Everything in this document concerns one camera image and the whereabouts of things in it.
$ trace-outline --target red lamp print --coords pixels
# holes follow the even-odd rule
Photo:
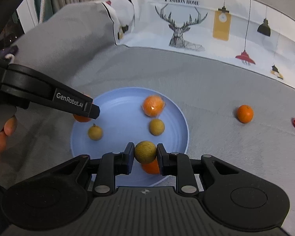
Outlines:
[[[248,53],[246,52],[246,39],[247,39],[247,33],[248,33],[248,26],[249,26],[249,20],[250,20],[250,9],[251,9],[251,0],[250,0],[250,5],[249,5],[249,16],[248,16],[248,24],[247,24],[247,30],[246,30],[246,36],[245,36],[245,47],[244,47],[244,51],[236,56],[235,58],[240,59],[243,64],[245,65],[249,65],[250,64],[256,64],[248,55]]]

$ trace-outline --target yellow lamp print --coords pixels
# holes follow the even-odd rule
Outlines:
[[[231,14],[225,6],[215,11],[213,38],[228,41],[230,30]]]
[[[283,80],[283,75],[280,74],[279,70],[275,65],[272,66],[272,70],[270,71],[271,74],[275,75],[277,78],[280,78]]]

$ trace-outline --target deer head print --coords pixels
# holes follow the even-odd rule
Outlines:
[[[171,18],[171,12],[168,15],[168,17],[166,16],[166,14],[164,14],[164,8],[166,8],[168,4],[166,4],[163,8],[161,8],[161,11],[159,12],[155,6],[155,10],[157,12],[157,14],[160,16],[161,19],[167,21],[169,23],[169,28],[172,29],[174,31],[174,34],[171,38],[171,41],[169,43],[169,46],[171,47],[175,47],[175,48],[184,48],[186,50],[192,50],[192,51],[203,51],[205,50],[204,47],[200,44],[195,44],[192,42],[188,42],[186,40],[183,39],[183,33],[187,32],[190,30],[190,26],[192,25],[199,25],[201,24],[207,17],[208,14],[206,14],[203,18],[201,18],[201,14],[199,13],[199,11],[197,10],[197,8],[195,7],[197,13],[198,13],[198,17],[192,21],[191,15],[189,15],[189,21],[185,22],[183,24],[183,26],[178,27],[175,24],[175,20],[173,20]]]

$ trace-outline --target blue plate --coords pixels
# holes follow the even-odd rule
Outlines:
[[[161,96],[166,103],[159,116],[165,123],[165,131],[160,136],[153,136],[149,132],[148,124],[151,118],[146,116],[141,108],[144,99],[155,94]],[[87,123],[75,122],[73,125],[71,151],[74,157],[88,154],[92,159],[97,159],[105,153],[123,152],[128,142],[136,145],[144,140],[155,145],[163,143],[169,153],[187,152],[189,129],[186,118],[180,108],[161,93],[145,88],[120,88],[96,97],[93,103],[101,110],[99,117]],[[93,141],[87,135],[93,123],[103,129],[103,137],[99,141]],[[134,160],[130,175],[116,176],[116,186],[153,186],[165,178],[147,174],[140,163]]]

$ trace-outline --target wrapped orange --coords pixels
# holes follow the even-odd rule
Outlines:
[[[158,95],[148,96],[142,104],[142,109],[144,113],[149,117],[159,116],[164,107],[165,102]]]

